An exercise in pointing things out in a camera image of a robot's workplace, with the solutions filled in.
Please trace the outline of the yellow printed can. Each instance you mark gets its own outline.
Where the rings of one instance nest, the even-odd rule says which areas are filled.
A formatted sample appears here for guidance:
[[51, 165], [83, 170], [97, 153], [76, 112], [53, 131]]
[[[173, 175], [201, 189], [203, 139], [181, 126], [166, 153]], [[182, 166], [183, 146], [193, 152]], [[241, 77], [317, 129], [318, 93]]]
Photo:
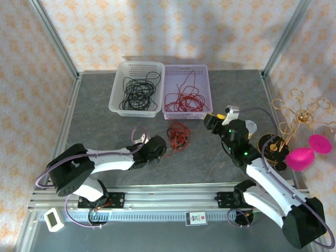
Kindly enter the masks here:
[[251, 137], [257, 131], [257, 124], [254, 121], [251, 121], [251, 120], [245, 120], [245, 124], [246, 124], [246, 128], [248, 130], [248, 138], [251, 139]]

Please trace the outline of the black round stand base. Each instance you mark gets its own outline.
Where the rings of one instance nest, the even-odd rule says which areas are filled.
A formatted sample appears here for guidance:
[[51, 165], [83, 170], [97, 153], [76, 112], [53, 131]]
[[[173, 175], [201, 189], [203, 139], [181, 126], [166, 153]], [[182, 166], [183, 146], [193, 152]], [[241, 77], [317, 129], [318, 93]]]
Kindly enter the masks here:
[[278, 172], [283, 172], [287, 169], [285, 163], [286, 157], [289, 154], [289, 147], [280, 136], [276, 136], [265, 147], [265, 159]]

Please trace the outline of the lilac plastic basket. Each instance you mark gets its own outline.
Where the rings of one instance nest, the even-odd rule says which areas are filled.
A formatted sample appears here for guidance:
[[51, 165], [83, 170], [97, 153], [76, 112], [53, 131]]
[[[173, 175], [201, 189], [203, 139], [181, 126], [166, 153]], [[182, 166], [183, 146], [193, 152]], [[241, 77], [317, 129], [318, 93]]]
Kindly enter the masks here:
[[166, 120], [198, 120], [213, 112], [206, 65], [165, 66], [162, 112]]

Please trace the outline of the pink round sponge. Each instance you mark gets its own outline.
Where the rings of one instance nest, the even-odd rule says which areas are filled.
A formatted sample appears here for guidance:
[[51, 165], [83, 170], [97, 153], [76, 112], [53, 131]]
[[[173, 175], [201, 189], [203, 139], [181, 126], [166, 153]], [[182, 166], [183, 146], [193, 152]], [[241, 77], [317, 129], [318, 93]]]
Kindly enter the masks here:
[[310, 147], [319, 154], [329, 154], [332, 151], [331, 142], [323, 135], [313, 134], [309, 137]]
[[287, 165], [294, 171], [307, 169], [315, 160], [315, 154], [311, 148], [297, 148], [286, 156]]

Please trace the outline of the white number label card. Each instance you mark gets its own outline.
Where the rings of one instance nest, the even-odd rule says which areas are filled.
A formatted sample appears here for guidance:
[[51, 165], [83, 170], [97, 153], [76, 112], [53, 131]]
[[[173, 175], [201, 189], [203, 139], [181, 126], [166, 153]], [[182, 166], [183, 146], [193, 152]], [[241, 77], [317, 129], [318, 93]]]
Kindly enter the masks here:
[[185, 213], [186, 226], [207, 225], [205, 212], [187, 212]]

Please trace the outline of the white plastic basket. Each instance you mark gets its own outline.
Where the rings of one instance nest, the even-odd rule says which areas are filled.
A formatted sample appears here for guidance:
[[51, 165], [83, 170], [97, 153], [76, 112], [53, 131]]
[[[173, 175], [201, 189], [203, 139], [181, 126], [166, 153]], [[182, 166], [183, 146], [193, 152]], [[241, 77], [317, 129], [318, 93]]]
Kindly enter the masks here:
[[123, 117], [154, 118], [162, 108], [165, 66], [153, 61], [119, 64], [109, 110]]

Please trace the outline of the white digital timer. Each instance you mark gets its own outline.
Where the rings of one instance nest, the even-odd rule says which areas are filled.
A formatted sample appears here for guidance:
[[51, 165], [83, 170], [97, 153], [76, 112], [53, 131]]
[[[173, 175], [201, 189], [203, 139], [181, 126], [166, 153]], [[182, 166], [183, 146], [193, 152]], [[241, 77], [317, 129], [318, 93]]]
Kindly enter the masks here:
[[65, 221], [60, 210], [54, 207], [45, 212], [44, 220], [48, 230], [52, 233], [61, 230], [65, 225]]

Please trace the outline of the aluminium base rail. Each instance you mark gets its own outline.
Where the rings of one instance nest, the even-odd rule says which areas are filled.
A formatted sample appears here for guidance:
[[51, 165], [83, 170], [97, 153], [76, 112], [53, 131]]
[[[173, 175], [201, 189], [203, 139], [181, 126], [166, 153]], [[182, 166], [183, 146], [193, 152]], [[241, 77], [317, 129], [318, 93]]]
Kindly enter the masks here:
[[[233, 184], [177, 184], [111, 187], [109, 192], [124, 193], [122, 208], [102, 208], [102, 211], [215, 211], [219, 209], [215, 196], [218, 192], [232, 192]], [[57, 196], [51, 189], [35, 190], [28, 205], [30, 211], [46, 211], [52, 207], [79, 211], [82, 200], [71, 195], [65, 203], [65, 197]]]

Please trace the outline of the aluminium table edge rail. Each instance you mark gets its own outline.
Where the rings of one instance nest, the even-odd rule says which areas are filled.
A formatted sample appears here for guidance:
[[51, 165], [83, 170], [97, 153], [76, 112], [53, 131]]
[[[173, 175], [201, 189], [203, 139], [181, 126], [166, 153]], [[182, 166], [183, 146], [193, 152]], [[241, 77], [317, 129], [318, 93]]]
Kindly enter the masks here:
[[58, 157], [60, 154], [62, 154], [62, 152], [66, 148], [69, 129], [70, 129], [72, 116], [73, 116], [73, 112], [74, 112], [75, 105], [76, 105], [76, 100], [77, 100], [77, 96], [78, 96], [78, 92], [79, 92], [79, 88], [80, 88], [81, 79], [82, 79], [82, 72], [80, 72], [78, 74], [78, 76], [76, 77], [76, 79], [73, 82], [73, 85], [72, 85], [72, 88], [71, 88], [71, 91], [70, 91], [70, 94], [69, 94], [69, 98], [68, 98], [68, 101], [67, 101], [67, 104], [66, 104], [66, 107], [65, 107], [59, 136], [58, 136], [58, 139], [56, 141], [56, 145], [55, 145], [55, 148], [54, 148], [54, 153], [53, 153], [52, 158], [51, 158], [52, 160], [55, 159], [56, 157]]
[[[268, 87], [268, 82], [267, 82], [267, 77], [264, 77], [264, 72], [262, 70], [259, 70], [259, 75], [260, 75], [260, 78], [261, 78], [261, 81], [262, 81], [262, 84], [263, 84], [263, 87], [264, 87], [264, 90], [265, 90], [265, 93], [266, 93], [266, 96], [267, 96], [267, 99], [268, 99], [268, 102], [269, 102], [269, 106], [270, 106], [270, 111], [271, 111], [271, 114], [272, 114], [272, 119], [274, 121], [274, 124], [275, 124], [275, 132], [277, 135], [280, 135], [280, 131], [278, 129], [278, 124], [280, 123], [279, 121], [279, 117], [278, 117], [278, 111], [271, 105], [271, 102], [272, 102], [272, 95], [271, 95], [271, 92], [270, 92], [270, 89]], [[291, 171], [292, 173], [292, 177], [293, 177], [293, 181], [294, 181], [294, 187], [295, 188], [298, 188], [298, 189], [305, 189], [305, 186], [304, 185], [301, 185], [300, 184], [300, 178], [298, 176], [298, 174], [295, 172], [295, 171]]]

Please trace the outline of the aluminium frame post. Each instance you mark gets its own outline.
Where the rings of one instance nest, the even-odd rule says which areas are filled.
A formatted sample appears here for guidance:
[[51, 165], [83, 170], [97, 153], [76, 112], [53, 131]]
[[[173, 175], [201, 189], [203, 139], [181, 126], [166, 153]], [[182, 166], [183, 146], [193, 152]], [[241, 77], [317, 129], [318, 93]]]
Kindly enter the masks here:
[[302, 20], [306, 10], [308, 9], [309, 5], [311, 4], [312, 0], [300, 0], [298, 6], [296, 7], [292, 17], [290, 18], [285, 30], [283, 31], [279, 41], [277, 42], [274, 51], [272, 52], [266, 66], [264, 67], [263, 71], [261, 71], [261, 77], [266, 79], [273, 67], [275, 66], [277, 60], [281, 56], [282, 52], [284, 51], [288, 41], [294, 34], [297, 26], [299, 25], [300, 21]]
[[77, 70], [73, 60], [71, 59], [68, 50], [66, 49], [64, 43], [62, 42], [56, 30], [56, 27], [52, 23], [51, 18], [49, 17], [46, 9], [44, 8], [41, 0], [28, 0], [28, 1], [31, 4], [32, 8], [34, 9], [37, 17], [41, 21], [42, 26], [47, 33], [47, 36], [51, 40], [57, 53], [59, 53], [67, 70], [75, 79], [77, 79], [79, 76], [79, 71]]

